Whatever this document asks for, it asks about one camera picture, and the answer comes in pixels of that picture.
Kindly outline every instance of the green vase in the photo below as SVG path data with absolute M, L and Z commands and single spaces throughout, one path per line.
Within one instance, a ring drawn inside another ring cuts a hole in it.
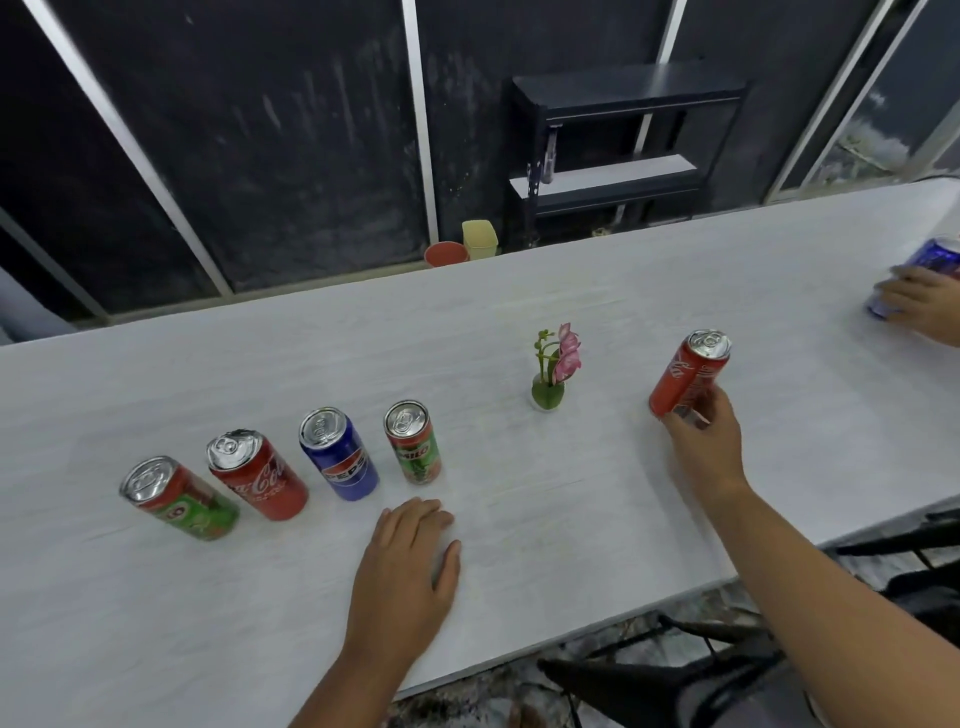
M 540 375 L 536 375 L 530 387 L 530 397 L 537 409 L 543 412 L 553 412 L 564 400 L 565 386 L 566 384 L 563 383 L 551 386 L 540 381 Z

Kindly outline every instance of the hand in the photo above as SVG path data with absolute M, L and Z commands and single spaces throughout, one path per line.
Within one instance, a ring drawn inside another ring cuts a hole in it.
M 960 347 L 960 280 L 917 266 L 891 270 L 897 277 L 876 285 L 880 300 L 900 310 L 887 321 Z
M 444 554 L 434 586 L 433 555 L 453 523 L 438 500 L 413 498 L 380 514 L 353 581 L 344 652 L 406 674 L 433 642 L 453 604 L 460 542 Z
M 707 418 L 709 426 L 700 429 L 674 412 L 662 421 L 694 495 L 707 508 L 719 498 L 749 491 L 750 486 L 743 473 L 740 423 L 727 393 L 714 384 L 694 409 Z

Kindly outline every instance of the pepsi can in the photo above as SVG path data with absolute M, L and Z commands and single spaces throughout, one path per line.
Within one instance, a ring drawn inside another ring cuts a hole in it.
M 945 276 L 954 276 L 960 271 L 960 239 L 945 235 L 931 237 L 903 265 L 917 265 Z M 880 300 L 880 291 L 874 291 L 867 299 L 867 310 L 879 319 L 898 312 L 898 309 Z
M 359 500 L 380 482 L 356 428 L 336 407 L 321 407 L 303 419 L 300 447 L 344 500 Z

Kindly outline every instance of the marble tabletop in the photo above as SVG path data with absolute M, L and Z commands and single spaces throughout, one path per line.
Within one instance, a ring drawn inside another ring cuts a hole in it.
M 377 514 L 413 495 L 444 500 L 464 550 L 407 693 L 732 577 L 645 403 L 694 328 L 732 337 L 747 473 L 813 541 L 956 495 L 960 352 L 862 304 L 958 202 L 958 182 L 887 187 L 3 348 L 6 722 L 284 725 L 336 655 Z M 584 368 L 543 414 L 533 341 L 567 321 Z M 381 430 L 406 398 L 444 458 L 427 487 Z M 380 470 L 364 500 L 298 448 L 324 404 Z M 291 521 L 244 505 L 202 543 L 117 496 L 156 453 L 204 473 L 204 444 L 240 426 L 310 484 Z

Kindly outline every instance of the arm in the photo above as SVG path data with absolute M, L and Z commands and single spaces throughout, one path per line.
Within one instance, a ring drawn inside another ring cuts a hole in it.
M 441 531 L 453 516 L 438 500 L 385 510 L 353 582 L 340 657 L 290 728 L 377 728 L 410 667 L 446 619 L 460 576 L 460 542 L 430 578 Z
M 960 650 L 834 564 L 750 488 L 740 426 L 715 388 L 711 425 L 663 423 L 713 527 L 835 728 L 960 725 Z

